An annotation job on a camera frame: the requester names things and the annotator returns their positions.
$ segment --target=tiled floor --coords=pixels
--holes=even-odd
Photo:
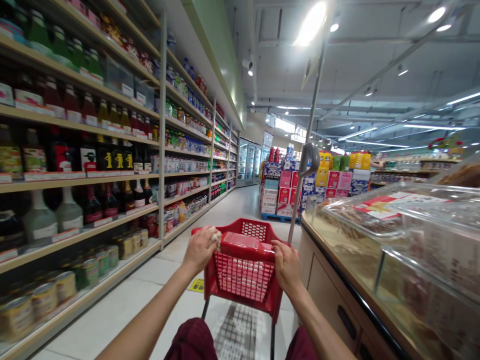
[[[137,269],[127,280],[93,306],[53,339],[32,360],[93,360],[125,325],[162,288],[180,266],[193,228],[224,226],[238,218],[260,219],[259,188],[250,186],[232,191],[162,252]],[[287,240],[290,223],[271,222],[276,235]],[[298,247],[301,229],[295,225],[292,244]],[[200,317],[203,294],[185,291],[176,304],[151,359],[162,360],[179,326]],[[212,297],[205,319],[221,360],[270,359],[271,319],[260,311]],[[297,319],[284,295],[275,331],[275,358],[284,359],[297,329]]]

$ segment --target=pallet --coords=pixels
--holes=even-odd
[[[275,214],[266,214],[264,212],[261,213],[261,219],[263,221],[267,221],[268,218],[277,218],[277,219],[280,219],[280,222],[281,223],[284,223],[285,220],[288,220],[289,222],[292,221],[292,218],[289,217],[289,216],[280,216],[280,215],[275,215]],[[297,218],[296,219],[296,222],[300,224],[300,218]]]

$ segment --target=yellow floor sign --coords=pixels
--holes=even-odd
[[[201,278],[196,278],[191,283],[191,286],[188,288],[190,291],[195,291],[197,293],[204,293],[204,280]]]

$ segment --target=red plastic basket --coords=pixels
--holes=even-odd
[[[283,291],[271,241],[281,240],[263,221],[240,218],[217,229],[222,233],[221,251],[213,253],[204,270],[205,300],[215,295],[244,304],[268,313],[276,324]],[[192,235],[199,230],[193,229]]]

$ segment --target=green wall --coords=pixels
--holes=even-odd
[[[223,0],[181,0],[235,115],[245,130],[247,106]]]

